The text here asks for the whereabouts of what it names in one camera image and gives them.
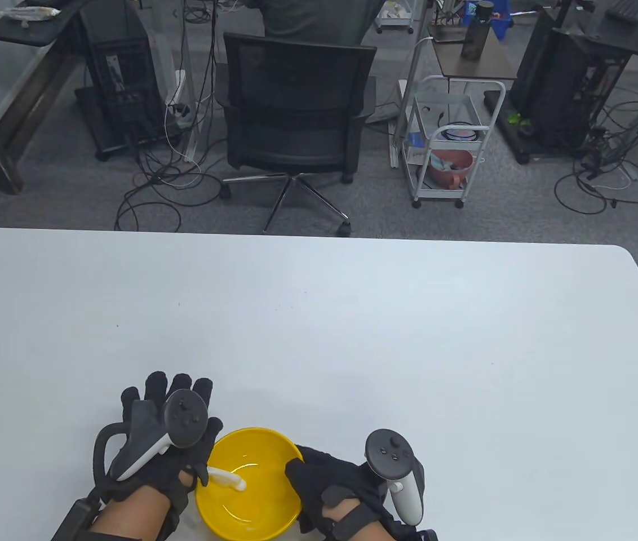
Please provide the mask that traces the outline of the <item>person's left hand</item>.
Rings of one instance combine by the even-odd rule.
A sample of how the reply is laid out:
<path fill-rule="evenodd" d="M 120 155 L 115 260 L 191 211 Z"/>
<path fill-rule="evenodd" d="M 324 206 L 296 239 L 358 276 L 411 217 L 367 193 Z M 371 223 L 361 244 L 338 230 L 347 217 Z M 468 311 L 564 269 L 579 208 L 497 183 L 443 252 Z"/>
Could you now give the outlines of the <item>person's left hand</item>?
<path fill-rule="evenodd" d="M 209 415 L 214 384 L 165 372 L 149 374 L 144 391 L 121 394 L 122 420 L 105 426 L 93 451 L 93 479 L 103 503 L 122 502 L 148 486 L 179 515 L 188 494 L 209 483 L 208 462 L 223 424 Z"/>

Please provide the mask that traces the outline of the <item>person's right hand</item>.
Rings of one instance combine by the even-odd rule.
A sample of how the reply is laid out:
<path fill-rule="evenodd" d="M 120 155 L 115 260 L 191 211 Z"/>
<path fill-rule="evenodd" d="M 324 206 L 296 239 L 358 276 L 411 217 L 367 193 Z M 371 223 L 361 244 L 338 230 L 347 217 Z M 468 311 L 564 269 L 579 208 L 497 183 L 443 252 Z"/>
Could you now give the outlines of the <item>person's right hand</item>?
<path fill-rule="evenodd" d="M 301 459 L 286 464 L 285 476 L 301 502 L 303 534 L 317 530 L 327 540 L 416 540 L 384 506 L 388 489 L 367 464 L 353 464 L 299 446 Z"/>

